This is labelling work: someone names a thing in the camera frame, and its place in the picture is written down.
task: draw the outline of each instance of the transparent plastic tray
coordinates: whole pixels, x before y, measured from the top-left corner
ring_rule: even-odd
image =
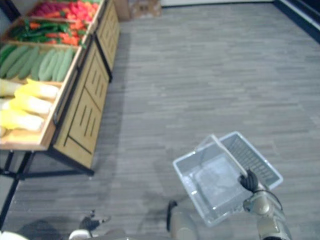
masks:
[[[283,178],[238,132],[220,139],[208,136],[194,151],[173,162],[184,188],[208,227],[243,210],[251,192],[239,183],[251,168],[269,188]]]

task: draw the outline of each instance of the gray floor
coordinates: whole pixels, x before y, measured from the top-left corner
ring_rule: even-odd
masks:
[[[65,234],[96,209],[112,216],[98,234],[166,236],[168,200],[186,197],[172,161],[234,130],[283,175],[275,193],[293,238],[320,239],[320,45],[272,4],[170,8],[124,23],[96,175],[22,182],[5,228],[45,219]],[[248,214],[214,228],[196,221],[203,240],[258,238]]]

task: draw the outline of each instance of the wooden crate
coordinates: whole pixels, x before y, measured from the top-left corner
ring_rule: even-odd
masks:
[[[34,20],[46,20],[46,21],[67,21],[69,23],[75,23],[76,20],[71,20],[71,19],[67,19],[67,18],[64,18],[64,17],[54,17],[54,18],[45,18],[45,17],[41,17],[41,16],[35,16],[35,15],[32,15],[32,13],[43,3],[45,2],[51,2],[51,3],[56,3],[56,1],[52,1],[52,0],[39,0],[38,2],[36,2],[33,6],[33,8],[28,11],[26,13],[26,16],[30,19],[34,19]],[[59,1],[60,3],[64,3],[64,4],[67,4],[69,3],[69,1]],[[100,3],[99,3],[99,7],[94,15],[94,17],[92,18],[92,21],[85,21],[87,24],[90,24],[90,23],[94,23],[97,21],[97,18],[98,18],[98,12],[101,10],[101,8],[104,6],[105,4],[105,0],[101,0]]]
[[[19,25],[23,25],[25,24],[25,19],[28,19],[31,21],[30,18],[25,18],[25,17],[19,17],[17,18],[12,24],[11,26],[4,32],[4,34],[1,36],[1,42],[5,42],[5,43],[8,43],[8,44],[20,44],[20,43],[24,43],[24,44],[31,44],[31,45],[34,45],[34,46],[42,46],[42,45],[49,45],[49,46],[53,46],[53,47],[59,47],[59,46],[70,46],[69,44],[63,44],[63,43],[59,43],[59,44],[48,44],[48,43],[45,43],[45,42],[30,42],[30,41],[17,41],[13,38],[10,37],[10,32],[11,30],[14,28],[14,27],[17,27]],[[47,21],[46,19],[41,19],[41,20],[35,20],[35,21]],[[64,19],[52,19],[50,20],[49,22],[54,22],[54,23],[70,23],[70,21],[68,20],[64,20]],[[87,42],[87,39],[94,33],[94,31],[96,30],[97,28],[97,21],[95,22],[92,22],[90,24],[87,25],[87,30],[86,30],[86,33],[85,35],[83,35],[82,39],[81,39],[81,42],[82,43],[85,43]]]
[[[93,41],[53,147],[90,168],[96,148],[109,76]]]
[[[118,46],[120,26],[113,0],[108,1],[105,12],[96,31],[98,44],[101,46],[109,68],[112,70]]]
[[[47,45],[47,44],[36,44],[36,43],[25,43],[18,42],[17,45],[28,45],[28,46],[40,46],[40,51],[48,51],[49,49],[55,48],[57,50],[66,50],[67,48],[73,48],[74,57],[71,62],[71,66],[64,78],[63,82],[47,82],[48,84],[60,87],[57,98],[52,102],[52,108],[47,116],[42,116],[45,119],[42,130],[39,132],[31,132],[23,129],[9,130],[6,134],[0,138],[0,149],[1,150],[25,150],[25,151],[45,151],[49,148],[50,142],[56,130],[53,118],[59,105],[61,98],[64,95],[68,95],[67,91],[70,84],[75,81],[75,74],[77,74],[76,65],[81,54],[81,47],[72,47],[68,45]],[[21,80],[13,79],[16,82],[24,82]]]

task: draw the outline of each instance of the robotic hand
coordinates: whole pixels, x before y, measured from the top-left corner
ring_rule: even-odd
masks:
[[[257,229],[261,240],[292,240],[279,199],[262,185],[250,169],[240,177],[241,185],[253,195],[243,202],[243,208],[258,216]]]

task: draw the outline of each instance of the green cucumber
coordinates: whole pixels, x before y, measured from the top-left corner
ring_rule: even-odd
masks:
[[[55,55],[56,53],[56,50],[54,49],[51,49],[50,51],[48,51],[46,53],[46,55],[44,56],[41,64],[40,64],[40,68],[39,68],[39,79],[40,81],[44,81],[44,75],[46,73],[46,70],[50,64],[50,61],[51,61],[51,58]]]
[[[40,47],[36,46],[34,49],[32,49],[31,54],[27,62],[24,64],[24,66],[21,68],[19,72],[19,79],[25,79],[31,71],[32,66],[35,64],[35,61],[39,55]]]
[[[4,60],[0,67],[0,78],[4,78],[10,67],[20,58],[27,50],[28,46],[19,46]]]
[[[65,79],[66,74],[69,70],[70,64],[72,62],[73,55],[74,55],[74,51],[72,48],[68,48],[67,51],[65,51],[61,67],[56,77],[56,80],[58,82],[62,82]]]
[[[13,46],[14,45],[11,45],[11,44],[5,44],[4,46],[2,46],[0,49],[0,55],[2,55],[6,50],[8,50],[9,48],[11,48]]]
[[[24,67],[24,65],[26,64],[26,62],[28,61],[31,53],[32,53],[32,49],[27,50],[8,70],[8,72],[5,75],[6,79],[12,79],[14,78],[19,71]]]
[[[65,52],[63,50],[59,51],[58,52],[58,59],[56,61],[54,69],[53,69],[52,81],[55,81],[55,82],[57,81],[58,72],[59,72],[59,69],[62,65],[64,58],[65,58]]]
[[[3,48],[1,48],[1,50],[0,50],[0,65],[2,65],[4,63],[4,61],[10,55],[10,53],[12,53],[16,48],[17,48],[17,46],[9,45],[9,44],[7,44]]]
[[[58,55],[59,55],[58,52],[55,52],[53,54],[53,56],[50,59],[50,62],[48,63],[44,71],[41,69],[42,67],[42,64],[41,64],[40,71],[39,71],[40,81],[50,81],[50,79],[52,78],[52,74],[54,72],[55,65],[57,63]]]
[[[36,58],[33,67],[31,68],[31,79],[39,81],[39,69],[40,64],[46,56],[46,52],[40,53],[40,55]]]

